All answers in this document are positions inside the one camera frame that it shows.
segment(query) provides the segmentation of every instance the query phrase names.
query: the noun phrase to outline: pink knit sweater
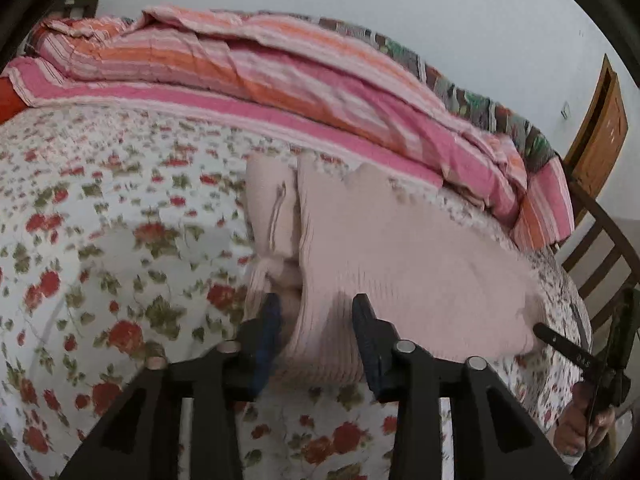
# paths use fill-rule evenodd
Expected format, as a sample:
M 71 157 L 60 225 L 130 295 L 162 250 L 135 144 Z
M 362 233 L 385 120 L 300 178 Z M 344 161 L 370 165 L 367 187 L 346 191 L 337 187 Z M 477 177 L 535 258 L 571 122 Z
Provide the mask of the pink knit sweater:
M 257 263 L 247 309 L 283 299 L 279 374 L 309 382 L 362 378 L 351 300 L 365 292 L 380 319 L 436 357 L 495 359 L 534 347 L 542 320 L 528 265 L 424 200 L 402 197 L 377 168 L 342 182 L 302 156 L 298 171 L 266 156 L 247 166 Z

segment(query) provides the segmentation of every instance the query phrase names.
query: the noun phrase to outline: wooden door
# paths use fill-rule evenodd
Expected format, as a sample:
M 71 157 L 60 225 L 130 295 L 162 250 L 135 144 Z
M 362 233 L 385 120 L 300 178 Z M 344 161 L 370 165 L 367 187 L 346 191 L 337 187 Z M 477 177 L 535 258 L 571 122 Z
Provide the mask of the wooden door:
M 596 198 L 607 181 L 627 130 L 618 75 L 605 56 L 591 106 L 564 158 L 572 175 L 591 197 Z M 574 215 L 578 223 L 584 216 L 580 206 L 574 206 Z

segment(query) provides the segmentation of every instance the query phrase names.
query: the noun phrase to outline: metal screw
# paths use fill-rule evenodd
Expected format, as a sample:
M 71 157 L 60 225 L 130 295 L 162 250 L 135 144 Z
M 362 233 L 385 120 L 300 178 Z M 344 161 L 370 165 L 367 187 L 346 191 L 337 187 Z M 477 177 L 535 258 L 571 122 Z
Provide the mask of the metal screw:
M 146 358 L 145 366 L 149 370 L 163 370 L 166 368 L 167 362 L 164 357 L 153 356 Z
M 240 343 L 235 340 L 223 341 L 216 346 L 216 349 L 221 354 L 237 354 L 240 348 Z
M 410 354 L 415 350 L 415 343 L 413 341 L 408 341 L 407 339 L 401 339 L 396 343 L 396 350 L 403 354 Z
M 486 368 L 486 361 L 478 356 L 470 357 L 466 363 L 470 368 L 473 368 L 473 370 L 480 371 Z

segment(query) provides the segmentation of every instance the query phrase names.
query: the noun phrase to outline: black clamp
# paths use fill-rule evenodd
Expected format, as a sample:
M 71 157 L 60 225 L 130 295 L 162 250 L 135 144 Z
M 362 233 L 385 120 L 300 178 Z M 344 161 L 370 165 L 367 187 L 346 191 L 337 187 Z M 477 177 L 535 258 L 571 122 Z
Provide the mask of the black clamp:
M 193 398 L 191 480 L 241 480 L 234 403 L 267 383 L 281 327 L 269 294 L 236 339 L 203 356 L 167 364 L 151 358 L 72 456 L 60 480 L 177 480 L 182 400 Z
M 621 406 L 631 389 L 631 379 L 625 375 L 625 369 L 640 327 L 640 291 L 627 287 L 616 299 L 620 303 L 612 317 L 607 345 L 597 356 L 545 324 L 537 323 L 533 327 L 537 338 L 580 368 L 583 380 L 594 386 L 594 397 L 586 412 L 590 422 L 610 406 Z
M 371 391 L 380 402 L 399 401 L 390 480 L 442 477 L 441 397 L 450 399 L 456 480 L 571 478 L 483 358 L 432 357 L 376 319 L 366 294 L 353 299 L 352 321 Z

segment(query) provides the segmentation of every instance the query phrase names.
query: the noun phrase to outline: chair backrest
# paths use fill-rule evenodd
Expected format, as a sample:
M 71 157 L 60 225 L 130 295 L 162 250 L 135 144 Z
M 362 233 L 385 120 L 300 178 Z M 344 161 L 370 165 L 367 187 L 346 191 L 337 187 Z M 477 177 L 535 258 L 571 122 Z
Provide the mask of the chair backrest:
M 584 238 L 580 240 L 580 243 L 578 243 L 575 249 L 562 263 L 564 270 L 567 272 L 571 271 L 586 254 L 587 250 L 600 234 L 606 234 L 610 240 L 613 241 L 613 248 L 604 257 L 603 261 L 598 265 L 593 273 L 591 273 L 584 284 L 578 289 L 580 297 L 583 299 L 587 298 L 608 275 L 609 271 L 620 258 L 623 258 L 630 268 L 630 273 L 626 277 L 626 280 L 621 284 L 620 288 L 591 319 L 591 327 L 595 332 L 603 326 L 614 313 L 616 307 L 620 303 L 620 292 L 622 289 L 626 286 L 635 286 L 640 283 L 640 258 L 629 240 L 627 240 L 623 232 L 606 213 L 606 211 L 604 211 L 600 204 L 598 204 L 575 179 L 568 176 L 567 181 L 572 203 L 574 204 L 574 211 L 580 209 L 587 210 L 593 216 L 595 222 L 587 234 L 584 235 Z

